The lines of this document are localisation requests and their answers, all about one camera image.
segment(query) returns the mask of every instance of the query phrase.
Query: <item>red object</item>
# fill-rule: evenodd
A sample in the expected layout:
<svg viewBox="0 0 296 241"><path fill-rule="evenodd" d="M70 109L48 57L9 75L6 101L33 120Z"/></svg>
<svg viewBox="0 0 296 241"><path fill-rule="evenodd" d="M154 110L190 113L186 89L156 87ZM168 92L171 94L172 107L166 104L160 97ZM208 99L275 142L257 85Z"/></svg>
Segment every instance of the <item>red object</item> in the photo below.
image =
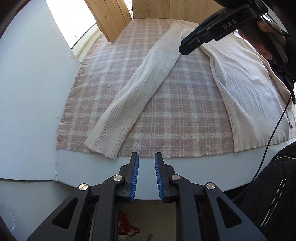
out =
<svg viewBox="0 0 296 241"><path fill-rule="evenodd" d="M119 235L128 235L130 237L135 236L140 233L140 229L130 225L126 214L118 214L118 234Z"/></svg>

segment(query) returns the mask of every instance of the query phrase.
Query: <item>white wall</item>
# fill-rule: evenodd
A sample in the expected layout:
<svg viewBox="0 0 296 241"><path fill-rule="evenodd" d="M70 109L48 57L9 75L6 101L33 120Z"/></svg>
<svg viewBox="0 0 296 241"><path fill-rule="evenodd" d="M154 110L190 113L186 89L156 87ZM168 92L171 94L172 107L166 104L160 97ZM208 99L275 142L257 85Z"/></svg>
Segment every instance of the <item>white wall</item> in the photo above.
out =
<svg viewBox="0 0 296 241"><path fill-rule="evenodd" d="M56 129L79 63L45 0L0 39L0 178L56 179Z"/></svg>

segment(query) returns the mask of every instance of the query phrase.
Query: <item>silver rivet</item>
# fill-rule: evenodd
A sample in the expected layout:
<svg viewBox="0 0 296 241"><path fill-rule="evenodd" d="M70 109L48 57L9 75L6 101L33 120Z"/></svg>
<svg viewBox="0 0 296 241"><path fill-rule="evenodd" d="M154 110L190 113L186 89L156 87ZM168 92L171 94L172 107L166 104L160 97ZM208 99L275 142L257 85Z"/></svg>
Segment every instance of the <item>silver rivet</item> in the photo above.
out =
<svg viewBox="0 0 296 241"><path fill-rule="evenodd" d="M175 181L178 181L178 180L181 179L181 177L178 174L174 174L174 175L172 175L172 179L175 180Z"/></svg>
<svg viewBox="0 0 296 241"><path fill-rule="evenodd" d="M121 181L122 180L122 176L121 175L115 175L113 177L114 181Z"/></svg>
<svg viewBox="0 0 296 241"><path fill-rule="evenodd" d="M81 191L84 191L84 190L88 189L88 185L85 184L85 183L83 183L83 184L81 184L81 185L79 186L79 189L80 189Z"/></svg>
<svg viewBox="0 0 296 241"><path fill-rule="evenodd" d="M207 183L206 187L207 187L207 189L214 189L216 186L214 183Z"/></svg>

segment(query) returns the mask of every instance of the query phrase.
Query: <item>white dotted stitching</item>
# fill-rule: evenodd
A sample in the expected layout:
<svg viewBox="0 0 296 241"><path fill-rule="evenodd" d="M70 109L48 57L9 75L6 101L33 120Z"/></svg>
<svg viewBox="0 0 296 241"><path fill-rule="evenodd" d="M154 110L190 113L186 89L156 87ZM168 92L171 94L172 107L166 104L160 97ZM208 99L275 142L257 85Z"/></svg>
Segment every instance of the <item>white dotted stitching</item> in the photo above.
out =
<svg viewBox="0 0 296 241"><path fill-rule="evenodd" d="M278 190L277 190L277 192L276 192L276 194L275 194L275 196L274 196L274 199L272 200L272 203L271 203L271 205L270 205L270 207L269 207L269 209L268 209L268 212L267 212L265 218L263 219L261 225L259 226L259 230L260 230L261 226L264 224L264 222L265 222L265 220L266 220L266 218L267 218L267 216L268 216L268 214L269 214L269 211L270 211L270 209L271 209L271 207L272 207L272 205L273 205L273 203L274 203L274 201L275 201L275 199L276 199L276 196L277 196L277 194L278 194L278 192L279 192L279 189L280 189L280 187L281 187L281 184L279 185L279 188L278 188Z"/></svg>
<svg viewBox="0 0 296 241"><path fill-rule="evenodd" d="M262 229L265 227L265 225L267 224L267 222L268 222L269 219L271 218L272 214L274 213L274 210L276 209L276 206L277 206L277 204L279 203L279 199L281 198L281 194L282 194L282 192L283 192L283 189L284 189L284 186L285 186L285 182L286 182L286 180L287 180L287 179L285 179L285 181L284 181L283 187L281 188L281 193L279 194L279 198L278 198L278 200L277 200L277 202L276 202L276 204L275 204L275 206L274 206L274 208L273 208L273 210L272 210L272 212L271 212L269 218L267 219L266 223L263 225L263 227L261 228L260 231L262 231Z"/></svg>

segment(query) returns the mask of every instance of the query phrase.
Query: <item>ribbed knit fabric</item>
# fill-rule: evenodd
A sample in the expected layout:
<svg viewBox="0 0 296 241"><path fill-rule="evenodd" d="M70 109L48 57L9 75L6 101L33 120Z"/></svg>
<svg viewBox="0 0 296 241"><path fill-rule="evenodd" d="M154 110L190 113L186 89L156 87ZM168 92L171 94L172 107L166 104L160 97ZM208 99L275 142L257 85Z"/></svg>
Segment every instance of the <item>ribbed knit fabric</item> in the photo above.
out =
<svg viewBox="0 0 296 241"><path fill-rule="evenodd" d="M288 89L267 60L233 34L200 47L210 57L212 74L229 115L234 151L266 146L283 112L269 75L286 103ZM288 139L289 121L284 115L271 144Z"/></svg>
<svg viewBox="0 0 296 241"><path fill-rule="evenodd" d="M141 114L146 103L167 77L179 58L181 39L196 23L174 21L169 30L154 44L130 81L119 91L111 105L86 139L93 151L116 158L119 149Z"/></svg>

